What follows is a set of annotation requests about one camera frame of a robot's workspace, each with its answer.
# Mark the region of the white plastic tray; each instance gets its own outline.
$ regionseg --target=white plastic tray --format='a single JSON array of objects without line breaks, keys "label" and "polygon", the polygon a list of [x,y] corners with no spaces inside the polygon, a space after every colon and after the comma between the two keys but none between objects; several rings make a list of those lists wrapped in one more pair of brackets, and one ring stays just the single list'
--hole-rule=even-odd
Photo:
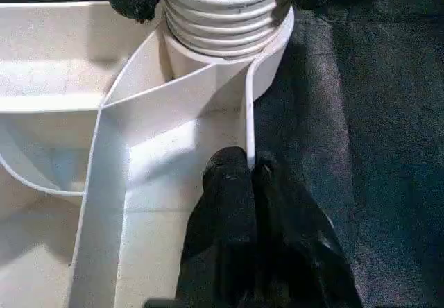
[{"label": "white plastic tray", "polygon": [[206,161],[254,163],[293,11],[235,61],[179,44],[161,4],[145,26],[107,3],[0,5],[0,23],[0,307],[172,297]]}]

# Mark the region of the white pipe fitting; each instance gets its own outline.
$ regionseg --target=white pipe fitting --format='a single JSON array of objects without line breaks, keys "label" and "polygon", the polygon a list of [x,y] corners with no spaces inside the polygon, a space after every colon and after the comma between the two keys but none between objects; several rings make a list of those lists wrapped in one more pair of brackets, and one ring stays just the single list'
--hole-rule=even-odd
[{"label": "white pipe fitting", "polygon": [[261,51],[278,35],[289,0],[165,0],[166,18],[187,48],[220,58]]}]

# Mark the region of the white compartment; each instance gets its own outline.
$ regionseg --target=white compartment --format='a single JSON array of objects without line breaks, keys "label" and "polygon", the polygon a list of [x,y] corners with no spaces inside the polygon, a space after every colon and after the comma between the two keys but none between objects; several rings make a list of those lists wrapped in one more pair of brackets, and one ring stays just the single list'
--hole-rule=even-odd
[{"label": "white compartment", "polygon": [[161,4],[148,25],[103,2],[0,4],[0,164],[34,189],[81,196],[107,94],[117,101],[174,78],[162,18]]},{"label": "white compartment", "polygon": [[0,112],[97,109],[153,26],[106,2],[0,4]]},{"label": "white compartment", "polygon": [[82,196],[97,112],[0,114],[0,163],[25,185]]},{"label": "white compartment", "polygon": [[[238,145],[254,163],[253,99],[271,84],[292,25],[291,11],[263,54],[236,62],[199,56],[167,33],[171,61],[185,63],[173,70],[207,64],[101,110],[68,307],[141,307],[174,296],[206,162]],[[266,77],[253,91],[261,67]]]},{"label": "white compartment", "polygon": [[79,212],[0,167],[0,307],[62,307]]}]

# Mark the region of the dark gray fabric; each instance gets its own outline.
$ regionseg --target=dark gray fabric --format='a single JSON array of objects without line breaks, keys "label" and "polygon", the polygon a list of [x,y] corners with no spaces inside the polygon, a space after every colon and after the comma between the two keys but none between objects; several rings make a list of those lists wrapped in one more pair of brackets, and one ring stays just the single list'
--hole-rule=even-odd
[{"label": "dark gray fabric", "polygon": [[444,304],[442,0],[298,12],[255,123],[331,217],[366,305]]}]

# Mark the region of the white plastic part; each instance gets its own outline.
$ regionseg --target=white plastic part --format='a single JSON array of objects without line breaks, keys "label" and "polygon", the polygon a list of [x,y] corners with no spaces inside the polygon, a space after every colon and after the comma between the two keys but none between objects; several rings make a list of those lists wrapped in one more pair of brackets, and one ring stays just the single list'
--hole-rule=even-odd
[{"label": "white plastic part", "polygon": [[[238,145],[246,150],[250,164],[254,163],[253,101],[271,84],[291,34],[293,11],[261,53],[224,60],[181,45],[166,27],[161,11],[152,24],[128,24],[117,35],[114,26],[103,19],[125,22],[108,15],[107,4],[37,6],[24,4],[24,11],[20,6],[0,6],[0,19],[4,13],[12,23],[8,27],[20,29],[25,21],[18,18],[14,22],[9,8],[17,15],[34,8],[47,19],[51,14],[66,18],[71,13],[76,20],[91,17],[89,23],[94,24],[97,18],[121,39],[128,37],[132,27],[135,34],[142,29],[145,36],[137,40],[139,47],[133,47],[129,59],[119,58],[128,62],[113,72],[113,86],[100,91],[100,101],[93,108],[80,104],[65,107],[73,98],[61,91],[63,87],[57,94],[57,105],[50,105],[52,101],[35,103],[34,96],[41,94],[26,94],[32,83],[22,87],[25,92],[21,96],[0,88],[0,99],[23,98],[18,110],[0,107],[0,160],[9,172],[0,171],[0,203],[5,205],[0,208],[5,219],[0,220],[0,232],[6,233],[6,239],[0,237],[0,306],[31,305],[31,285],[36,288],[32,305],[37,307],[61,307],[62,301],[72,308],[140,307],[149,297],[171,297],[185,225],[202,192],[206,162],[220,148]],[[56,26],[50,23],[49,30],[57,37],[52,27]],[[85,30],[72,31],[71,36],[77,39],[78,32]],[[6,38],[10,40],[4,46],[12,47],[12,37]],[[37,42],[26,41],[37,46]],[[76,46],[87,47],[80,39]],[[108,47],[103,50],[112,56]],[[30,61],[38,61],[42,51],[37,56],[32,56],[32,51],[27,54]],[[120,53],[114,56],[123,57]],[[2,57],[0,67],[14,59]],[[262,67],[267,76],[257,81],[255,75]],[[16,83],[18,77],[8,74],[2,78]],[[27,104],[29,97],[33,100]],[[75,203],[80,199],[79,212]],[[72,223],[77,219],[74,243]],[[31,235],[26,229],[29,226],[35,227]],[[41,231],[50,245],[57,246],[59,241],[64,245],[64,256],[72,256],[70,267],[70,258],[60,259],[57,251],[45,248],[45,240],[39,241]],[[17,236],[14,240],[23,244],[25,253],[3,248],[9,247],[12,236]]]},{"label": "white plastic part", "polygon": [[265,48],[288,13],[289,0],[165,0],[171,32],[186,47],[237,58]]}]

